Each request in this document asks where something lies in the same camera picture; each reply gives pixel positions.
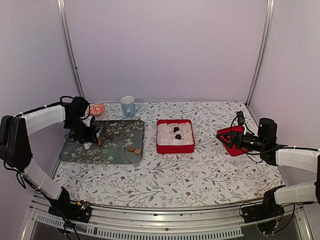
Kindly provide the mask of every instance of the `blue mug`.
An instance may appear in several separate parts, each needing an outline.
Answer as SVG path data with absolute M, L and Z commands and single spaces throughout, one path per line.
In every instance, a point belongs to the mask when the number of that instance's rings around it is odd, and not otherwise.
M 139 106 L 135 104 L 135 98 L 133 96 L 124 96 L 120 100 L 123 114 L 126 118 L 132 118 L 139 110 Z

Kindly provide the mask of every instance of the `small brown food piece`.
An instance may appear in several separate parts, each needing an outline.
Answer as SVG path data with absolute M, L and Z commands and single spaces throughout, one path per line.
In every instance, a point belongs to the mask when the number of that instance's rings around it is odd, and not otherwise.
M 104 141 L 105 141 L 105 140 L 104 140 L 103 137 L 99 137 L 99 138 L 98 138 L 98 146 L 99 146 L 99 147 L 102 147 L 103 144 L 104 144 Z
M 141 154 L 141 150 L 137 149 L 134 151 L 135 154 L 140 155 Z

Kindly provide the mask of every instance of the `gray tray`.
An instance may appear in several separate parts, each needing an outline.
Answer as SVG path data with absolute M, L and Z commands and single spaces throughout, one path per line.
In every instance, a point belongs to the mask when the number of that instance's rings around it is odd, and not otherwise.
M 85 164 L 136 164 L 143 154 L 144 122 L 141 120 L 96 121 L 102 125 L 100 136 L 104 138 L 102 147 L 92 144 L 85 150 L 83 144 L 66 141 L 60 152 L 63 162 Z M 141 154 L 129 152 L 128 148 L 141 150 Z

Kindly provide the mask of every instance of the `red rectangular tray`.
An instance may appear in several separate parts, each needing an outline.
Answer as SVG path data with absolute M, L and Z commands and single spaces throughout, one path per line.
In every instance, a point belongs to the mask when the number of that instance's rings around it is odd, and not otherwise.
M 188 119 L 158 120 L 156 122 L 157 137 L 158 137 L 158 125 L 160 125 L 160 124 L 185 124 L 185 123 L 191 124 L 193 144 L 192 145 L 158 145 L 158 140 L 156 140 L 156 151 L 158 154 L 191 154 L 195 151 L 196 140 L 195 140 L 194 130 L 192 127 L 192 122 Z
M 232 131 L 241 132 L 241 133 L 244 132 L 242 127 L 239 126 L 239 125 L 238 126 L 233 126 L 232 127 Z M 227 127 L 227 128 L 224 128 L 224 129 L 220 129 L 220 130 L 218 130 L 218 132 L 216 134 L 225 134 L 225 133 L 228 133 L 228 132 L 230 132 L 230 127 Z M 232 148 L 227 147 L 225 144 L 223 144 L 223 145 L 224 145 L 225 149 L 228 151 L 228 153 L 233 157 L 239 156 L 241 154 L 249 152 L 249 150 L 246 149 L 246 148 L 242 148 L 242 150 L 239 150 L 239 149 L 236 148 L 235 145 L 233 145 Z

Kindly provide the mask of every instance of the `floral pattern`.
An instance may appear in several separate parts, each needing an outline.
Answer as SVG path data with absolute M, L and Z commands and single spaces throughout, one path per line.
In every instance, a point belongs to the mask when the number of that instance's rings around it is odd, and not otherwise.
M 229 204 L 261 198 L 282 185 L 275 166 L 256 163 L 245 154 L 232 157 L 216 139 L 230 126 L 236 111 L 243 111 L 256 132 L 249 111 L 241 102 L 143 102 L 133 119 L 144 121 L 142 160 L 134 165 L 60 162 L 54 180 L 73 200 L 98 205 L 175 208 Z M 106 120 L 125 119 L 118 103 L 108 103 Z M 156 150 L 159 119 L 190 119 L 196 140 L 194 153 L 161 155 Z

